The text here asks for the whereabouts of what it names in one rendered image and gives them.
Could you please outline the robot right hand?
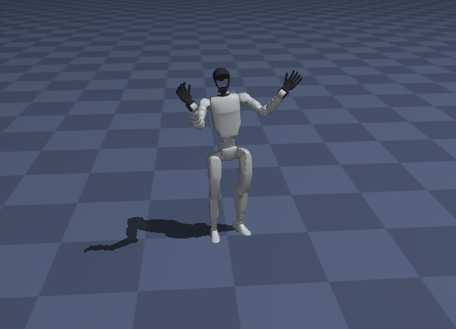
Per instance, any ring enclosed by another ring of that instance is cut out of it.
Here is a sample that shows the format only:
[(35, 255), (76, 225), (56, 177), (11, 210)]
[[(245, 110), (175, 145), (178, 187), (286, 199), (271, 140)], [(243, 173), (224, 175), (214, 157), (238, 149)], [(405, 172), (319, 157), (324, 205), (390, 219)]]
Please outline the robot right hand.
[[(190, 105), (195, 103), (195, 101), (192, 100), (192, 96), (190, 95), (190, 87), (191, 87), (191, 85), (189, 84), (188, 90), (187, 90), (186, 87), (185, 87), (185, 83), (186, 82), (184, 82), (183, 84), (180, 84), (180, 86), (176, 90), (176, 94), (180, 97), (180, 100), (182, 102), (186, 103), (186, 106), (187, 106), (188, 110), (192, 112), (192, 108), (190, 107)], [(184, 88), (184, 90), (183, 90), (182, 87)]]

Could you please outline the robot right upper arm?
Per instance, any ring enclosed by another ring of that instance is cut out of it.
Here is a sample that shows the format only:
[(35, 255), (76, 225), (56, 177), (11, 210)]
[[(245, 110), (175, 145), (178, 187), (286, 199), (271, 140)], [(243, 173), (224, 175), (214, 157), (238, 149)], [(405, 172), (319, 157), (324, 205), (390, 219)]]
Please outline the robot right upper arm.
[(205, 117), (206, 117), (206, 114), (207, 114), (207, 111), (209, 110), (210, 108), (210, 98), (203, 98), (201, 99), (200, 103), (199, 103), (199, 107), (198, 107), (198, 110), (199, 110), (199, 116), (201, 117), (201, 122), (199, 124), (196, 124), (194, 125), (194, 129), (202, 129), (204, 128), (204, 125), (205, 125)]

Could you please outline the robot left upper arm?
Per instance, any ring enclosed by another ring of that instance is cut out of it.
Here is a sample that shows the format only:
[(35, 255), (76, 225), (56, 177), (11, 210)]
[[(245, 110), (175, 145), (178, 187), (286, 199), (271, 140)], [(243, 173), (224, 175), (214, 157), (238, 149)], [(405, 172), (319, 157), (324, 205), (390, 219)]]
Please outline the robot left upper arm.
[(247, 105), (249, 108), (251, 108), (252, 110), (258, 112), (262, 116), (267, 116), (267, 115), (269, 115), (272, 112), (272, 110), (268, 109), (267, 105), (262, 107), (261, 104), (258, 101), (253, 99), (247, 93), (239, 93), (237, 95), (239, 97), (241, 105), (243, 105), (243, 106)]

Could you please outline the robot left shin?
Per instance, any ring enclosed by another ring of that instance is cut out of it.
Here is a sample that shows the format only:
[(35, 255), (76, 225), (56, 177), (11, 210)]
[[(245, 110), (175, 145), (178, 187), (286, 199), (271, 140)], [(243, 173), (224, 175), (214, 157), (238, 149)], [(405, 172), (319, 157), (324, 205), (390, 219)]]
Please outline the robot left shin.
[(247, 208), (248, 194), (247, 192), (243, 194), (243, 197), (234, 196), (234, 208), (236, 210), (236, 224), (243, 224), (244, 213)]

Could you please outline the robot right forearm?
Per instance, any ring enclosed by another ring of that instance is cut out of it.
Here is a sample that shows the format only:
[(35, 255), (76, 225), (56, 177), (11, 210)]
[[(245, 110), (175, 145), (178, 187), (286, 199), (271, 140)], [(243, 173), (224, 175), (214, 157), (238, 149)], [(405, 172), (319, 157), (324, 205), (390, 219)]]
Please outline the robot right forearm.
[(191, 104), (190, 107), (192, 108), (192, 112), (189, 111), (189, 115), (191, 117), (190, 120), (191, 120), (192, 126), (194, 127), (194, 125), (199, 124), (201, 122), (201, 117), (200, 117), (199, 110), (198, 110), (196, 103)]

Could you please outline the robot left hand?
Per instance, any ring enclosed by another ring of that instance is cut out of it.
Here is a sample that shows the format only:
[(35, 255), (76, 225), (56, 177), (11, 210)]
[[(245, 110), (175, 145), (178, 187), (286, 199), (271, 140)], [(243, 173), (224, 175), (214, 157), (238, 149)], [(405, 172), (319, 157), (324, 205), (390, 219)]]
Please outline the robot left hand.
[[(289, 93), (289, 90), (292, 90), (296, 87), (296, 85), (298, 83), (300, 83), (301, 79), (299, 79), (300, 77), (300, 74), (298, 75), (298, 77), (295, 79), (295, 77), (297, 76), (298, 72), (296, 72), (295, 76), (292, 78), (293, 74), (294, 74), (294, 71), (292, 72), (291, 76), (289, 77), (289, 79), (287, 80), (287, 76), (288, 76), (288, 73), (286, 73), (286, 76), (285, 76), (285, 81), (284, 81), (284, 87), (281, 87), (281, 89), (283, 89), (284, 91), (286, 91), (286, 94), (283, 98), (285, 98), (287, 96), (287, 94)], [(292, 79), (291, 79), (292, 78)], [(295, 81), (293, 81), (295, 79)], [(298, 80), (299, 79), (299, 80)], [(298, 81), (297, 81), (298, 80)], [(296, 84), (295, 84), (296, 83)], [(278, 91), (279, 92), (279, 91)]]

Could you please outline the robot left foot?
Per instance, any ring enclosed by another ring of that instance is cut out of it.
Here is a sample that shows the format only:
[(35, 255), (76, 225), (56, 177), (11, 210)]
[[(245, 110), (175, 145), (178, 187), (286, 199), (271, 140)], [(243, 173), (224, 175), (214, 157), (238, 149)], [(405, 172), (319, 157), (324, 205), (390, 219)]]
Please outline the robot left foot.
[(245, 227), (245, 225), (240, 224), (240, 223), (239, 223), (239, 225), (237, 225), (236, 220), (233, 222), (232, 227), (235, 228), (240, 234), (242, 234), (244, 236), (251, 236), (251, 232)]

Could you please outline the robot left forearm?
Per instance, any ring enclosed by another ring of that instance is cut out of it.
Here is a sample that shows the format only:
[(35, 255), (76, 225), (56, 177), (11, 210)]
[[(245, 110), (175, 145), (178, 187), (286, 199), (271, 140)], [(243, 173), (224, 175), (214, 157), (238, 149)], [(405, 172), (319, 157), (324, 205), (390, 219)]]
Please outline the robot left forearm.
[(280, 105), (281, 102), (283, 102), (283, 97), (285, 96), (286, 94), (286, 91), (284, 91), (283, 89), (281, 89), (277, 95), (271, 100), (268, 102), (267, 104), (267, 107), (268, 109), (275, 111), (277, 109), (277, 107)]

